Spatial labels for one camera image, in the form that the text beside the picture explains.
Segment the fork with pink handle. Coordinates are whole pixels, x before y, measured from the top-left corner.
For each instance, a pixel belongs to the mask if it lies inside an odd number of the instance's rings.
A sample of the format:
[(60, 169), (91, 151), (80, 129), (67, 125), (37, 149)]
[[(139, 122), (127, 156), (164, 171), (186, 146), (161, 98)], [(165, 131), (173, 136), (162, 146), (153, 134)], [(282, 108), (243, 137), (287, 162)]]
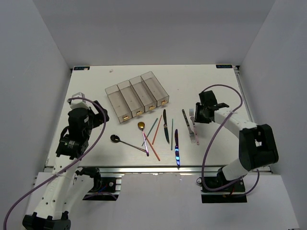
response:
[(194, 109), (193, 108), (189, 109), (189, 117), (190, 117), (190, 120), (191, 120), (192, 125), (193, 125), (193, 132), (194, 132), (196, 144), (199, 145), (200, 143), (199, 143), (198, 133), (197, 133), (196, 126), (195, 126), (195, 117), (194, 117)]

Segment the fork with dark handle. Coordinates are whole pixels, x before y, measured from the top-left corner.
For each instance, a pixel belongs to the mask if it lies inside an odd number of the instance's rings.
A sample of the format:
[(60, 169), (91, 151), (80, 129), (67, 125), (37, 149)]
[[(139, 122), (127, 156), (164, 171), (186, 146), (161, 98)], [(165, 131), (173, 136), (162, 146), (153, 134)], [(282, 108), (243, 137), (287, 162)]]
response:
[(189, 125), (189, 121), (188, 121), (188, 118), (186, 116), (186, 113), (185, 113), (184, 109), (182, 109), (182, 114), (184, 116), (185, 123), (186, 123), (188, 131), (189, 131), (190, 140), (191, 140), (192, 143), (195, 143), (196, 142), (195, 135), (194, 135), (194, 132), (192, 131), (192, 129), (191, 129), (190, 125)]

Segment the iridescent blue knife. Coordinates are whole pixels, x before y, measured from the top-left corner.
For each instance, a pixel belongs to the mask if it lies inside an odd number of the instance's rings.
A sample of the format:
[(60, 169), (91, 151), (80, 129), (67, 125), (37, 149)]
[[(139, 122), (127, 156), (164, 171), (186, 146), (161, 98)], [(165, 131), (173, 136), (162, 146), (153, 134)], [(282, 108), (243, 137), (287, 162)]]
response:
[(179, 144), (178, 144), (178, 130), (175, 130), (175, 159), (177, 166), (180, 167), (180, 156), (179, 156)]

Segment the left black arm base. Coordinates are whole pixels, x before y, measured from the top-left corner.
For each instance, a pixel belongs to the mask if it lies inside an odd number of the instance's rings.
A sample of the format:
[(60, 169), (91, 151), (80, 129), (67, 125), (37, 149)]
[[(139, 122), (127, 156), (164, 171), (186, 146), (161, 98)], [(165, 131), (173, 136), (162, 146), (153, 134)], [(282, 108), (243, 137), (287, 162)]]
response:
[(116, 190), (116, 177), (103, 177), (100, 170), (95, 167), (82, 167), (76, 170), (77, 176), (86, 176), (90, 178), (92, 188), (84, 196), (83, 200), (94, 201), (116, 201), (119, 194)]

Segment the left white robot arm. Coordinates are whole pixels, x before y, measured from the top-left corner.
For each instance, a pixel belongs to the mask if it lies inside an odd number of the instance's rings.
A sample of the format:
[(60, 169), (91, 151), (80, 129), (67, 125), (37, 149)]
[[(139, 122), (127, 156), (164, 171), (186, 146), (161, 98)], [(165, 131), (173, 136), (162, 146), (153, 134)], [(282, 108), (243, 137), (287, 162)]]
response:
[(88, 191), (101, 187), (101, 177), (95, 167), (78, 170), (80, 161), (92, 149), (88, 145), (91, 132), (109, 121), (107, 110), (98, 101), (92, 105), (84, 97), (69, 98), (71, 110), (68, 126), (60, 134), (52, 176), (45, 180), (44, 194), (33, 214), (25, 215), (22, 225), (27, 230), (68, 230), (69, 213)]

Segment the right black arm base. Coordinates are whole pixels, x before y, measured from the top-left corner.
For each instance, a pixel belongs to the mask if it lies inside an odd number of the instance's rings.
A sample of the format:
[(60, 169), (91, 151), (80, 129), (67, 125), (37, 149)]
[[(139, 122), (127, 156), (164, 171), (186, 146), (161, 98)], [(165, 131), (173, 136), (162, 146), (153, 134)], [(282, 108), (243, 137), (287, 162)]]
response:
[(222, 169), (216, 176), (204, 176), (196, 180), (201, 187), (201, 201), (203, 204), (246, 203), (247, 195), (243, 178), (227, 181)]

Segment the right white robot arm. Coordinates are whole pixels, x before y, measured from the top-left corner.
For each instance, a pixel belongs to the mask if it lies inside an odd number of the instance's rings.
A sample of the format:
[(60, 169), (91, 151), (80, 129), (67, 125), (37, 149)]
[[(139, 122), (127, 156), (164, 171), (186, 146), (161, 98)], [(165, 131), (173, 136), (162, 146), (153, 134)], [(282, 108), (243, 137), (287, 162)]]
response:
[(228, 191), (250, 171), (278, 162), (273, 130), (268, 124), (259, 125), (246, 120), (235, 110), (231, 110), (229, 105), (218, 103), (213, 91), (203, 91), (199, 97), (195, 121), (204, 124), (217, 123), (218, 131), (224, 127), (239, 141), (238, 158), (220, 168), (212, 184), (207, 184), (204, 176), (201, 178), (207, 191)]

